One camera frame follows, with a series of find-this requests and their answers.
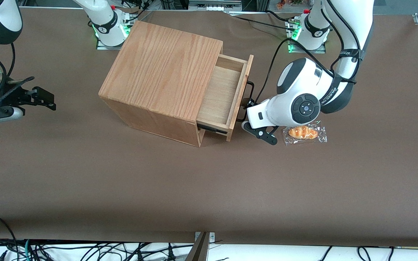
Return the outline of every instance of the black strap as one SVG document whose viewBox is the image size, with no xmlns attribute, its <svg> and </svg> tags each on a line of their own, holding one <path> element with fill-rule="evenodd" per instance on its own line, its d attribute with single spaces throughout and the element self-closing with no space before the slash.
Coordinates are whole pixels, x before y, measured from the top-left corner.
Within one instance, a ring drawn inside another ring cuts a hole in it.
<svg viewBox="0 0 418 261">
<path fill-rule="evenodd" d="M 365 57 L 365 51 L 359 49 L 343 49 L 340 51 L 339 57 L 353 57 L 362 61 Z"/>
<path fill-rule="evenodd" d="M 113 13 L 114 13 L 114 16 L 112 17 L 111 21 L 109 21 L 108 23 L 105 23 L 103 25 L 98 25 L 98 24 L 93 23 L 96 30 L 104 34 L 109 33 L 109 30 L 113 28 L 117 23 L 117 13 L 116 12 L 113 12 Z"/>
<path fill-rule="evenodd" d="M 338 86 L 340 85 L 342 79 L 343 78 L 338 73 L 335 73 L 330 88 L 328 88 L 325 95 L 322 97 L 322 99 L 320 99 L 320 106 L 325 105 L 336 95 L 338 92 Z"/>
<path fill-rule="evenodd" d="M 330 28 L 330 25 L 327 26 L 327 28 L 323 28 L 323 29 L 320 29 L 320 28 L 315 27 L 314 25 L 311 25 L 311 23 L 309 22 L 309 16 L 306 16 L 306 19 L 304 19 L 304 24 L 306 25 L 307 30 L 311 32 L 312 37 L 315 37 L 315 38 L 322 36 Z"/>
</svg>

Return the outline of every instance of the plastic bag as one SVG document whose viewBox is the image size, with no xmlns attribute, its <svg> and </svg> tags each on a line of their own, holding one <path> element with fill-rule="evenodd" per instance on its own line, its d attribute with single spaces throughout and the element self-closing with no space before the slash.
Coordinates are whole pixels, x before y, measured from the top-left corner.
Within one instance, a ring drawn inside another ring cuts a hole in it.
<svg viewBox="0 0 418 261">
<path fill-rule="evenodd" d="M 322 121 L 313 121 L 307 125 L 283 129 L 285 144 L 327 142 L 327 132 Z"/>
</svg>

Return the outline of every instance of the wood grain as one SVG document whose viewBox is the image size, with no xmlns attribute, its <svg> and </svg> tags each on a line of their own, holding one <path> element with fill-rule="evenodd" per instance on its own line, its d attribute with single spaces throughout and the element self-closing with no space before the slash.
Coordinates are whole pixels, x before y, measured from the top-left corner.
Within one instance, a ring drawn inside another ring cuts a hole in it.
<svg viewBox="0 0 418 261">
<path fill-rule="evenodd" d="M 249 55 L 249 59 L 247 60 L 247 63 L 243 67 L 243 70 L 242 70 L 242 73 L 241 73 L 242 77 L 239 79 L 237 92 L 235 94 L 235 98 L 233 100 L 233 104 L 232 104 L 232 107 L 230 109 L 229 118 L 227 120 L 227 125 L 229 126 L 229 129 L 231 130 L 231 132 L 229 132 L 229 135 L 227 135 L 227 141 L 231 140 L 232 132 L 233 132 L 233 129 L 235 127 L 235 123 L 237 122 L 237 114 L 238 114 L 238 111 L 239 111 L 239 106 L 240 106 L 241 101 L 243 99 L 243 94 L 244 94 L 244 90 L 246 88 L 246 82 L 247 82 L 247 78 L 249 77 L 249 72 L 251 71 L 251 65 L 253 63 L 253 58 L 254 58 L 253 55 Z"/>
<path fill-rule="evenodd" d="M 135 22 L 99 95 L 196 121 L 222 41 Z"/>
<path fill-rule="evenodd" d="M 174 117 L 110 99 L 105 99 L 104 101 L 132 128 L 167 137 L 196 147 L 201 145 L 201 138 L 204 135 L 204 132 L 199 133 L 194 123 L 182 121 Z"/>
<path fill-rule="evenodd" d="M 197 120 L 226 125 L 241 72 L 219 66 L 214 72 L 202 101 Z"/>
<path fill-rule="evenodd" d="M 241 60 L 219 55 L 211 81 L 199 110 L 197 122 L 227 134 L 230 141 L 237 120 L 253 56 Z"/>
</svg>

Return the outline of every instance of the wooden drawer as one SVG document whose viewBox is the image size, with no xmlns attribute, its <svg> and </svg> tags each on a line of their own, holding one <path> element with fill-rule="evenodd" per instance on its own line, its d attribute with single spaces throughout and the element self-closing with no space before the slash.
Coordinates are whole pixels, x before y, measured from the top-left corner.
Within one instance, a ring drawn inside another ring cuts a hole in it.
<svg viewBox="0 0 418 261">
<path fill-rule="evenodd" d="M 196 118 L 199 128 L 225 135 L 230 141 L 253 57 L 245 61 L 219 54 Z"/>
</svg>

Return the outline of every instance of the drawer handle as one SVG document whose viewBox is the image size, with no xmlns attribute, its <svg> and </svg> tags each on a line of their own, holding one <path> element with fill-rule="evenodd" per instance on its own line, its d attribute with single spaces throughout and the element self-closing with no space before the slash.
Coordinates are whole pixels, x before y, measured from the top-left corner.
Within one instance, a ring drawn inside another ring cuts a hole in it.
<svg viewBox="0 0 418 261">
<path fill-rule="evenodd" d="M 251 107 L 256 105 L 256 103 L 254 103 L 253 100 L 253 91 L 254 91 L 254 83 L 251 81 L 246 81 L 246 85 L 251 85 L 251 93 L 249 94 L 249 98 L 247 98 L 247 102 L 243 102 L 242 104 L 240 104 L 240 106 L 243 107 L 243 109 L 246 110 L 247 107 Z M 243 119 L 238 119 L 237 118 L 237 122 L 244 122 L 246 120 L 246 115 L 247 115 L 247 111 L 244 112 L 244 117 Z"/>
<path fill-rule="evenodd" d="M 214 128 L 211 128 L 211 127 L 206 126 L 206 125 L 197 124 L 197 126 L 198 126 L 198 128 L 205 129 L 205 130 L 207 130 L 209 132 L 215 132 L 215 133 L 219 132 L 219 133 L 222 133 L 222 134 L 227 134 L 227 132 L 224 132 L 223 130 L 214 129 Z"/>
</svg>

